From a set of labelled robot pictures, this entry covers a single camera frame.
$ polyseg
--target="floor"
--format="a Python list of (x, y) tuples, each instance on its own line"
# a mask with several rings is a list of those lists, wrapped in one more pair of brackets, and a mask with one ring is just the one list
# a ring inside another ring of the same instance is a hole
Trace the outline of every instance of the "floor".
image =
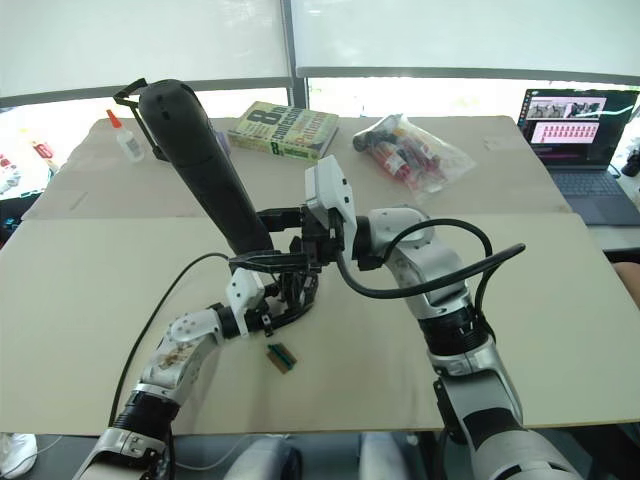
[[(591, 466), (589, 455), (566, 432), (561, 430), (541, 430), (573, 464), (578, 472), (587, 478)], [(43, 448), (57, 437), (41, 435), (38, 446)], [(238, 441), (238, 436), (187, 436), (176, 439), (176, 457), (179, 462), (189, 465), (207, 465), (216, 462)], [(406, 434), (395, 433), (394, 439), (400, 446), (412, 478), (427, 479), (418, 447), (406, 441)], [(287, 440), (298, 448), (303, 456), (305, 480), (356, 480), (358, 479), (358, 434), (305, 434), (293, 435)], [(219, 467), (207, 472), (192, 472), (179, 468), (178, 480), (222, 479), (233, 460), (250, 444), (245, 439), (239, 448)], [(63, 437), (51, 450), (41, 454), (33, 469), (24, 475), (24, 480), (70, 480), (85, 459), (95, 438)], [(466, 447), (448, 442), (445, 465), (450, 480), (471, 478), (470, 462)]]

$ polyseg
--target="laptop keyboard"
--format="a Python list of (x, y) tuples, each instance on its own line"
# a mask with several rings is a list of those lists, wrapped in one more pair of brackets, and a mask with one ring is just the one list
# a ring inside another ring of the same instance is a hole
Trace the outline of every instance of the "laptop keyboard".
[(624, 195), (622, 188), (608, 173), (552, 173), (563, 195)]

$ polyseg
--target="red cap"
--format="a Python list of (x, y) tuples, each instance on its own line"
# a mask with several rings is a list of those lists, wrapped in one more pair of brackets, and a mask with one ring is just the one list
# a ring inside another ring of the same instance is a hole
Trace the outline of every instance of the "red cap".
[(109, 119), (111, 120), (111, 125), (113, 125), (113, 128), (122, 127), (122, 123), (120, 123), (118, 117), (116, 117), (111, 110), (107, 110), (107, 115), (109, 115)]

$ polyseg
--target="laptop screen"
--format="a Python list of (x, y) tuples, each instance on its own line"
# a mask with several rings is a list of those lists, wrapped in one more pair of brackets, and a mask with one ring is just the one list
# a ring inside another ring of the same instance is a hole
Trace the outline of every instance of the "laptop screen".
[(527, 90), (518, 127), (549, 168), (605, 168), (637, 97), (623, 90)]

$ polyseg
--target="white bracket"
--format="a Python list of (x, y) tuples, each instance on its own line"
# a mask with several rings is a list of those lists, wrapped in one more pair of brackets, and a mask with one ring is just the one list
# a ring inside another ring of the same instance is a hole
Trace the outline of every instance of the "white bracket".
[(238, 324), (240, 335), (243, 337), (248, 336), (249, 330), (247, 329), (244, 315), (248, 309), (257, 307), (264, 298), (262, 280), (260, 280), (256, 272), (245, 270), (244, 268), (236, 268), (225, 293)]
[(315, 167), (305, 171), (305, 193), (307, 207), (326, 229), (329, 225), (329, 210), (335, 208), (344, 220), (344, 250), (346, 264), (351, 261), (353, 242), (356, 238), (356, 211), (351, 185), (342, 173), (336, 157), (329, 155), (318, 161)]

